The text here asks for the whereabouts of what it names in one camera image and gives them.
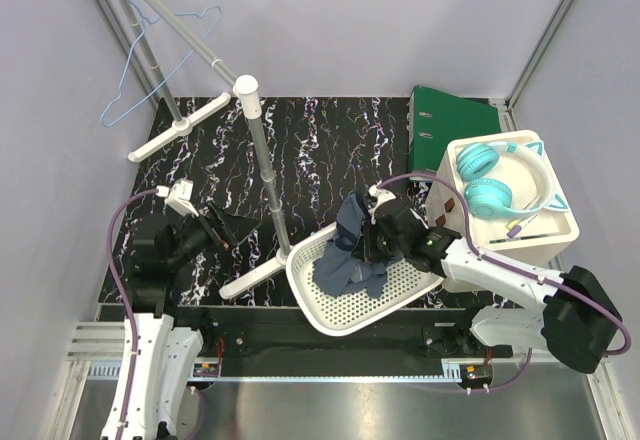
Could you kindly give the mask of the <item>navy blue tank top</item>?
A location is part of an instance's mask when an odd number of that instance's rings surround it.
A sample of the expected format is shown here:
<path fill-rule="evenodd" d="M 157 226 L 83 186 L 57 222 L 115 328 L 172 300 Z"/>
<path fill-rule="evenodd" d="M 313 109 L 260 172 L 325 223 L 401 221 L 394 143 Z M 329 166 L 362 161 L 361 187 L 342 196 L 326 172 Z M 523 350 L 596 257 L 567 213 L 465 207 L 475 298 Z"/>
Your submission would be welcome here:
<path fill-rule="evenodd" d="M 399 262 L 366 263 L 357 258 L 362 223 L 370 220 L 362 193 L 349 195 L 336 217 L 336 233 L 326 242 L 322 256 L 315 260 L 312 280 L 331 297 L 365 291 L 370 298 L 381 297 L 388 282 L 388 267 Z"/>

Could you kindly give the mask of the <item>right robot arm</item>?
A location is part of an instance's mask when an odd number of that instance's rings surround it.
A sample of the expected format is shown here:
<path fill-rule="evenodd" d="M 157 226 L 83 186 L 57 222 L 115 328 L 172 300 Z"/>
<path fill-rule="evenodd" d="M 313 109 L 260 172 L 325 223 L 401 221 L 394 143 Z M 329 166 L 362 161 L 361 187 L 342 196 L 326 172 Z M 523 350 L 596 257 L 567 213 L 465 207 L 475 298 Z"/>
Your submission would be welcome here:
<path fill-rule="evenodd" d="M 565 366 L 593 373 L 622 317 L 589 270 L 543 269 L 475 247 L 459 232 L 430 227 L 410 203 L 395 196 L 368 199 L 357 251 L 366 261 L 403 260 L 444 281 L 456 280 L 497 293 L 516 304 L 505 312 L 479 310 L 454 331 L 454 344 L 466 356 L 488 346 L 544 349 Z"/>

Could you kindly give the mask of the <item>light blue wire hanger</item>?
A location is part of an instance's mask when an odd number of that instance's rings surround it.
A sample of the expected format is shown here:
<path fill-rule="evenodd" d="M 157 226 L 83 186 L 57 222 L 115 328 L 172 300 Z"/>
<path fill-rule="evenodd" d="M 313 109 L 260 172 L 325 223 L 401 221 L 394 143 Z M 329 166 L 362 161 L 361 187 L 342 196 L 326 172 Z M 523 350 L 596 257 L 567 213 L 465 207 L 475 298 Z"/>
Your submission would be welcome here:
<path fill-rule="evenodd" d="M 174 97 L 170 93 L 170 89 L 168 86 L 168 81 L 178 72 L 189 60 L 189 58 L 196 52 L 195 48 L 192 48 L 191 51 L 181 60 L 181 62 L 169 73 L 167 77 L 164 76 L 162 70 L 159 66 L 159 63 L 155 57 L 151 49 L 151 45 L 147 39 L 147 30 L 152 25 L 155 25 L 158 22 L 165 22 L 167 25 L 176 24 L 180 17 L 193 17 L 197 19 L 205 18 L 210 12 L 216 12 L 216 20 L 211 24 L 205 34 L 201 37 L 201 40 L 204 41 L 209 34 L 213 32 L 216 28 L 216 25 L 222 18 L 222 9 L 219 5 L 211 5 L 204 8 L 201 12 L 193 11 L 193 12 L 172 12 L 169 11 L 167 15 L 157 14 L 154 18 L 151 18 L 146 14 L 146 12 L 141 8 L 140 3 L 145 2 L 151 9 L 156 10 L 156 8 L 152 5 L 151 0 L 119 0 L 123 12 L 128 19 L 129 25 L 134 34 L 134 40 L 131 43 L 127 58 L 125 62 L 125 67 L 123 69 L 119 84 L 118 84 L 118 93 L 117 95 L 107 104 L 105 109 L 100 115 L 100 124 L 104 128 L 112 128 L 116 124 L 118 124 L 121 120 L 129 116 L 132 112 L 134 112 L 138 107 L 140 107 L 147 100 L 150 100 L 156 94 L 159 94 L 164 100 L 166 105 L 169 107 L 170 113 L 174 118 L 178 119 L 179 122 L 182 122 L 182 116 L 179 113 L 178 107 L 175 104 Z M 133 62 L 133 57 L 136 53 L 141 53 L 145 60 L 147 61 L 149 67 L 149 74 L 152 79 L 152 90 L 147 93 L 143 98 L 138 100 L 135 104 L 133 104 L 126 111 L 121 113 L 119 116 L 109 119 L 110 110 L 114 105 L 116 105 L 121 99 L 123 95 L 123 88 L 126 76 L 130 69 L 130 66 Z"/>

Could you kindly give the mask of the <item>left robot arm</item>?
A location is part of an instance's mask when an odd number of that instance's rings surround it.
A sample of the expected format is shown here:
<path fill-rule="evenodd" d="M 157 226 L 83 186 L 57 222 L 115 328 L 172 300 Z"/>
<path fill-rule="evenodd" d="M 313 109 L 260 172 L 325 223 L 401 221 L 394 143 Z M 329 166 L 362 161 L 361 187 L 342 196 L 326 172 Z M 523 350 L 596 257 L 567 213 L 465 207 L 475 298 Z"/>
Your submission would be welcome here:
<path fill-rule="evenodd" d="M 199 254 L 229 253 L 259 220 L 213 203 L 170 223 L 153 215 L 135 233 L 125 286 L 124 352 L 104 439 L 174 439 L 180 405 L 197 356 L 216 342 L 208 314 L 181 315 L 175 282 Z"/>

